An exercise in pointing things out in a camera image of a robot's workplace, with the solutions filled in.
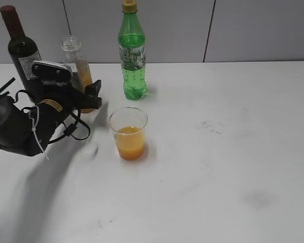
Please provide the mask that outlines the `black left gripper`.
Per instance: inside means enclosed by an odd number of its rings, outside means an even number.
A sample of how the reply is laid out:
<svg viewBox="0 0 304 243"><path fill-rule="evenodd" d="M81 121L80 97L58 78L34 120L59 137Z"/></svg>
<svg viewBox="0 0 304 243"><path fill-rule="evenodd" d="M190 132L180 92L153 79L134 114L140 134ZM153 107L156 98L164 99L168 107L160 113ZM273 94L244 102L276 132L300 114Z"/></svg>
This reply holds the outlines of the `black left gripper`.
<svg viewBox="0 0 304 243"><path fill-rule="evenodd" d="M51 61L33 61L31 70L49 86L39 103L26 108L31 127L20 146L21 154L35 156L44 153L48 145L69 136L79 141L89 138L91 129L81 119L81 110L101 107L101 80L86 86L83 93L67 84L72 77L69 66Z"/></svg>

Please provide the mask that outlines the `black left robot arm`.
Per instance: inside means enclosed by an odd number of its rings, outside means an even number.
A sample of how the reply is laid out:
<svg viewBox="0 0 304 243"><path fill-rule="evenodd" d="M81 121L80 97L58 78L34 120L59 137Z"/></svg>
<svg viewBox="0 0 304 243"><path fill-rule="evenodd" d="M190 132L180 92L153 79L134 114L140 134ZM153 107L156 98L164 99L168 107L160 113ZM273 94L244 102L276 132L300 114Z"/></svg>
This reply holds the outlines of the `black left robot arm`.
<svg viewBox="0 0 304 243"><path fill-rule="evenodd" d="M41 91L32 107L18 109L18 97L6 90L15 79L0 88L0 149L35 156L44 153L49 144L72 136L81 124L82 109L99 109L101 80L85 87L84 92L71 84L72 72L67 65L50 61L33 61L32 73L39 78L35 87Z"/></svg>

